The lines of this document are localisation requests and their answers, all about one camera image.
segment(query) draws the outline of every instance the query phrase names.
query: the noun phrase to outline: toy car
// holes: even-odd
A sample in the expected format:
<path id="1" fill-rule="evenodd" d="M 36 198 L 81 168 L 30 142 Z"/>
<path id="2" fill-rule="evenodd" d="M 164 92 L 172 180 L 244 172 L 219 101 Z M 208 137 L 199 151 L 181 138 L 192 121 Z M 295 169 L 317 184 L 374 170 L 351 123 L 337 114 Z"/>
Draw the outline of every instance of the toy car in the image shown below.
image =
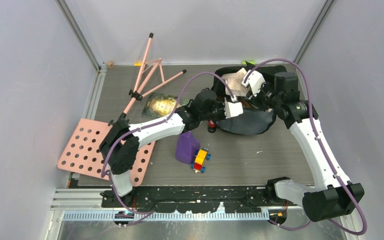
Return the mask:
<path id="1" fill-rule="evenodd" d="M 196 151 L 195 154 L 195 161 L 190 165 L 190 167 L 195 170 L 195 173 L 204 173 L 205 167 L 204 162 L 205 160 L 210 160 L 211 154 L 208 153 L 208 149 L 201 148 Z"/>

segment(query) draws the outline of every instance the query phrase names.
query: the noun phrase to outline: pegboard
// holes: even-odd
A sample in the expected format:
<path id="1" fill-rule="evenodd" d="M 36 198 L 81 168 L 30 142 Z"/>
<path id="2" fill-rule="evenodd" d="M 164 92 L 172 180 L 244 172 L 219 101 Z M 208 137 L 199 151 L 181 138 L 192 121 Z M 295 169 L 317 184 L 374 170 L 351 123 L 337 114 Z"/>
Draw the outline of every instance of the pegboard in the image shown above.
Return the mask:
<path id="1" fill-rule="evenodd" d="M 99 145 L 111 127 L 106 122 L 82 118 L 78 122 L 67 146 L 65 146 L 57 167 L 62 170 L 109 180 L 108 176 L 101 178 L 104 157 L 99 150 Z M 154 145 L 155 142 L 151 142 L 137 152 L 136 160 L 130 169 L 132 186 L 137 187 L 144 180 Z"/>

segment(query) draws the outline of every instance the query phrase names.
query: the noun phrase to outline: wood grain surface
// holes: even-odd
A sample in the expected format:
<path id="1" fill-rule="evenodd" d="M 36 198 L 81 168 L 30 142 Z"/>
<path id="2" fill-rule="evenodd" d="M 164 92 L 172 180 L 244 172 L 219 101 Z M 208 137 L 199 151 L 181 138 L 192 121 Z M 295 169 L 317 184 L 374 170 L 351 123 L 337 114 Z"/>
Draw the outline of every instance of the wood grain surface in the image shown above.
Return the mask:
<path id="1" fill-rule="evenodd" d="M 183 69 L 187 73 L 157 90 L 158 93 L 178 96 L 192 76 L 203 71 L 214 72 L 225 65 L 168 65 L 164 66 L 164 77 L 175 75 Z M 107 71 L 95 120 L 116 120 L 126 107 L 139 67 L 116 66 Z M 159 71 L 149 80 L 144 92 L 161 82 Z M 201 76 L 187 88 L 183 97 L 193 99 L 196 94 L 213 85 L 213 77 Z M 127 118 L 130 123 L 142 123 L 151 118 L 141 116 L 148 97 L 137 101 Z M 211 160 L 205 162 L 205 173 L 195 173 L 189 165 L 175 159 L 178 136 L 169 136 L 155 143 L 143 186 L 186 185 L 265 185 L 267 180 L 287 176 L 295 182 L 314 184 L 314 180 L 302 153 L 291 132 L 278 119 L 269 131 L 255 136 L 233 135 L 217 130 L 207 132 L 203 122 L 193 135 L 200 140 L 201 147 L 209 149 Z M 107 181 L 89 176 L 80 176 L 81 186 L 108 185 Z"/>

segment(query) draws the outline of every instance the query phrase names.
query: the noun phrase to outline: open black bag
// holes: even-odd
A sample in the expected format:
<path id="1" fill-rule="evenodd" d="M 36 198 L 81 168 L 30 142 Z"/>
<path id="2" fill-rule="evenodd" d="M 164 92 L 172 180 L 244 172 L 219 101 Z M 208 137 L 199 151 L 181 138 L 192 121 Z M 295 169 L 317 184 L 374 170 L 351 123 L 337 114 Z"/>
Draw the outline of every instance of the open black bag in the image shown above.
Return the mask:
<path id="1" fill-rule="evenodd" d="M 246 66 L 227 66 L 215 71 L 218 76 L 225 74 L 236 73 L 241 68 L 245 68 L 247 71 L 251 70 L 254 65 L 246 63 Z M 259 67 L 256 71 L 261 73 L 266 82 L 274 82 L 275 74 L 280 72 L 286 72 L 286 68 L 282 65 L 277 66 L 264 66 Z M 211 88 L 217 97 L 226 97 L 226 87 L 216 77 L 214 77 L 213 86 Z M 217 122 L 217 127 L 222 131 L 230 134 L 238 135 L 258 135 L 263 134 L 273 125 L 276 120 L 276 111 L 272 110 L 261 111 L 258 108 L 244 107 L 243 114 L 232 117 L 229 119 L 221 120 Z"/>

